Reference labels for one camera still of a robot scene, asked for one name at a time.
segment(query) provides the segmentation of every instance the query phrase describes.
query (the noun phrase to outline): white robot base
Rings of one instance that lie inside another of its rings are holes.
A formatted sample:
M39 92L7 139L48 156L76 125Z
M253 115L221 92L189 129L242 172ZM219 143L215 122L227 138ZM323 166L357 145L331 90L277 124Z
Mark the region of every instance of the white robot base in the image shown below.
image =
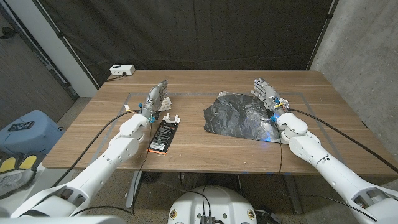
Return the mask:
M214 221L216 223L257 223L253 206L244 197L231 189L215 185L197 187L183 194L172 205L167 223L214 223Z

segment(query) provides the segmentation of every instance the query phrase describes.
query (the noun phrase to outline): wooden table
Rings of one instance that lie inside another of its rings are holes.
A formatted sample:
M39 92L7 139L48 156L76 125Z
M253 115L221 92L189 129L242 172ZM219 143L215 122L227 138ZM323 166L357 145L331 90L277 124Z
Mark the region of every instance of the wooden table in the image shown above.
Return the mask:
M160 117L165 113L170 113L171 116L178 114L181 123L167 155L150 152L142 170L278 173L279 144L220 136L203 129L203 109L214 102L219 92L250 93L253 80L258 77L267 80L289 101L291 108L314 114L398 166L392 155L320 72L177 70L138 70L131 77L105 83L44 159L44 166L57 169L70 167L97 132L109 120L123 112L124 104L128 103L132 109L136 109L138 103L145 100L152 86L168 79L172 109L162 112ZM326 150L357 174L395 174L381 161L330 128L301 114L296 116L308 124L309 130L319 137ZM101 155L109 140L118 133L120 125L130 117L131 115L123 116L110 125L76 168L84 169L90 161ZM158 125L158 121L153 125L152 134ZM148 143L149 139L145 139L140 144L138 153L118 169L138 170L144 161ZM310 164L295 156L288 145L283 145L282 157L283 173L318 173Z

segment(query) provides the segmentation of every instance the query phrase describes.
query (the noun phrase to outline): blue light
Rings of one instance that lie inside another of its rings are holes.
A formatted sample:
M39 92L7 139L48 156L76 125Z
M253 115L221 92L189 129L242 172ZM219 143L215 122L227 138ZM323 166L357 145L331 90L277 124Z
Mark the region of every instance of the blue light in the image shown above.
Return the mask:
M271 141L271 136L269 135L269 133L267 133L267 138L263 139L263 141L267 141L267 142Z

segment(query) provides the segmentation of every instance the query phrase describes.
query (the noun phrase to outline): white clip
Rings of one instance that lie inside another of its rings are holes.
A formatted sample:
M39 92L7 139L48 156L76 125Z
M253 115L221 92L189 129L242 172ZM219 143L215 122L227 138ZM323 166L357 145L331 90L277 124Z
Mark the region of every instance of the white clip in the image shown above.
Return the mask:
M166 116L163 117L163 120L166 121L167 123L179 123L181 121L181 119L178 117L178 115L175 115L174 121L170 120L170 114L167 113Z

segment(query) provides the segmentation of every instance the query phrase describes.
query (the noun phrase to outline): blue container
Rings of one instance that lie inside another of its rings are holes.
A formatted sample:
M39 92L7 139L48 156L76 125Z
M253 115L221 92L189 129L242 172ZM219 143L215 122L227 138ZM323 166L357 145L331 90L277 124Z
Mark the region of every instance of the blue container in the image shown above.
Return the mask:
M0 131L0 150L10 155L17 152L48 154L62 134L45 113L34 110Z

